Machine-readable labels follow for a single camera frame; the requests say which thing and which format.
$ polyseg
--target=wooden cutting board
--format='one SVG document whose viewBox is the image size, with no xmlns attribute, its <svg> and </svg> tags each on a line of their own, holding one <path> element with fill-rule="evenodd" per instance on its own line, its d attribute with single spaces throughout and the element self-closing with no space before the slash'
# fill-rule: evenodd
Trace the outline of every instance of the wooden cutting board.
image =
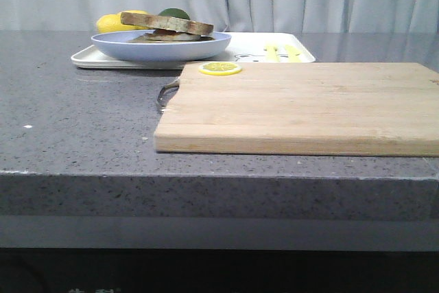
<svg viewBox="0 0 439 293">
<path fill-rule="evenodd" d="M 439 74 L 417 63 L 187 64 L 154 133 L 166 152 L 439 156 Z"/>
</svg>

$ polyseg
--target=white tray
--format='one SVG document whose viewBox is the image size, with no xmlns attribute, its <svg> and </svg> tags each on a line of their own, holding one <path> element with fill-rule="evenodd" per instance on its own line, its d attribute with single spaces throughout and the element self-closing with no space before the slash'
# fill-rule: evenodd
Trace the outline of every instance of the white tray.
<svg viewBox="0 0 439 293">
<path fill-rule="evenodd" d="M 221 53 L 209 61 L 228 62 L 265 62 L 264 46 L 266 43 L 276 43 L 277 54 L 281 62 L 288 62 L 287 52 L 283 45 L 295 46 L 301 54 L 302 62 L 314 62 L 316 58 L 292 34 L 261 33 L 261 32 L 227 32 L 232 36 L 230 44 Z M 85 69 L 182 69 L 184 62 L 132 62 L 116 60 L 103 54 L 96 46 L 91 45 L 71 56 L 71 61 L 79 68 Z"/>
</svg>

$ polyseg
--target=blue plate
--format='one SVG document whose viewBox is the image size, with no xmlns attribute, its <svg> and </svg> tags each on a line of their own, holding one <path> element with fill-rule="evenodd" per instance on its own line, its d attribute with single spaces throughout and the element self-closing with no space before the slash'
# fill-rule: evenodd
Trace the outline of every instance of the blue plate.
<svg viewBox="0 0 439 293">
<path fill-rule="evenodd" d="M 127 61 L 192 61 L 218 55 L 230 43 L 232 36 L 213 32 L 214 40 L 179 43 L 129 43 L 152 30 L 132 30 L 97 34 L 93 44 L 107 56 Z"/>
</svg>

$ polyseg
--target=lemon slice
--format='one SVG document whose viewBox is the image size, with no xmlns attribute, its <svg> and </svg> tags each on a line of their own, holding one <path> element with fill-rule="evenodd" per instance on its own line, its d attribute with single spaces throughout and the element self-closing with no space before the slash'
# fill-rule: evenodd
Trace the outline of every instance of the lemon slice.
<svg viewBox="0 0 439 293">
<path fill-rule="evenodd" d="M 234 75 L 242 68 L 233 62 L 210 62 L 200 65 L 198 70 L 207 75 Z"/>
</svg>

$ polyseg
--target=gray countertop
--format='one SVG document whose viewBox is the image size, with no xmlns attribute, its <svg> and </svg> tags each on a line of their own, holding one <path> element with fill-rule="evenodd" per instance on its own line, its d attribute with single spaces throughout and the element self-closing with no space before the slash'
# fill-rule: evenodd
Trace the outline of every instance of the gray countertop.
<svg viewBox="0 0 439 293">
<path fill-rule="evenodd" d="M 180 72 L 79 69 L 70 57 L 90 36 L 0 32 L 0 215 L 9 224 L 18 215 L 439 219 L 438 158 L 155 152 L 154 100 Z M 439 71 L 437 34 L 296 36 L 320 62 Z"/>
</svg>

